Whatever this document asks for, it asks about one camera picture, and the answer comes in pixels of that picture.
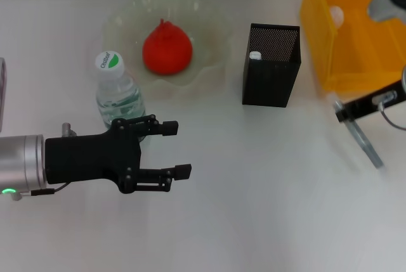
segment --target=silver cylinder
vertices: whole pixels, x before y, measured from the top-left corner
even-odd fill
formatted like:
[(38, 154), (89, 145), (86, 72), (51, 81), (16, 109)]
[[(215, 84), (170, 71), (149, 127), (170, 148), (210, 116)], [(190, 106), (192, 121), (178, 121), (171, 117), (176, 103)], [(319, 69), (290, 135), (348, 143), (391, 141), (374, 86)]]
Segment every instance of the silver cylinder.
[(0, 193), (46, 187), (43, 148), (42, 135), (0, 138)]

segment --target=green indicator light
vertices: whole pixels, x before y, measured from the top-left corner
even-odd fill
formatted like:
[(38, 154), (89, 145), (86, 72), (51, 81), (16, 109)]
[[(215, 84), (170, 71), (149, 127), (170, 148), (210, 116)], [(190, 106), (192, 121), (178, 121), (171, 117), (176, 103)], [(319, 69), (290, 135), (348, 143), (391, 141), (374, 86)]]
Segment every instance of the green indicator light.
[(15, 192), (16, 192), (16, 190), (13, 190), (12, 188), (7, 188), (7, 189), (1, 191), (1, 193), (3, 193), (3, 194), (10, 194), (10, 193), (15, 193)]

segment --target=white bottle cap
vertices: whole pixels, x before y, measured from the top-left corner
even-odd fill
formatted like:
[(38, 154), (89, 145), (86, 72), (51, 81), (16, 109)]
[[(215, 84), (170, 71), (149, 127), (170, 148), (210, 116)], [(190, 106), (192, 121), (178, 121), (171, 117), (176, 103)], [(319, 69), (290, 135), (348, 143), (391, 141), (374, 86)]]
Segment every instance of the white bottle cap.
[(249, 58), (252, 60), (262, 60), (262, 55), (259, 51), (251, 51), (249, 53)]
[(101, 80), (118, 79), (126, 70), (121, 55), (114, 51), (100, 53), (96, 57), (95, 65)]

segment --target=cable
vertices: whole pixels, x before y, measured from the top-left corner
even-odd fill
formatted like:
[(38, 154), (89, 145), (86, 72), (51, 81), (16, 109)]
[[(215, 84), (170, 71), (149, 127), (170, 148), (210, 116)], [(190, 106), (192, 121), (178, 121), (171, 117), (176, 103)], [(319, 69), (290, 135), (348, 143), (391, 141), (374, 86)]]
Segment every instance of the cable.
[(385, 114), (385, 106), (383, 105), (383, 102), (380, 102), (378, 104), (378, 110), (381, 112), (383, 118), (387, 121), (387, 123), (389, 123), (394, 128), (400, 129), (401, 131), (406, 131), (406, 127), (396, 125), (395, 123), (389, 120), (388, 116)]
[(70, 182), (61, 185), (59, 188), (43, 188), (42, 190), (34, 190), (31, 191), (31, 196), (41, 196), (41, 195), (52, 195), (56, 192), (62, 190), (63, 188), (67, 187)]

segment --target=black mesh container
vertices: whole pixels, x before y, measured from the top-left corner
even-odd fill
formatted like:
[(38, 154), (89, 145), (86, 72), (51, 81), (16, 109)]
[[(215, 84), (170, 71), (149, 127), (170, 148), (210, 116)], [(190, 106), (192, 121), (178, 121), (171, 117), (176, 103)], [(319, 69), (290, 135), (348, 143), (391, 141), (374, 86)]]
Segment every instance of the black mesh container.
[[(260, 52), (262, 59), (250, 59), (252, 51)], [(286, 107), (300, 64), (299, 27), (251, 24), (242, 104)]]

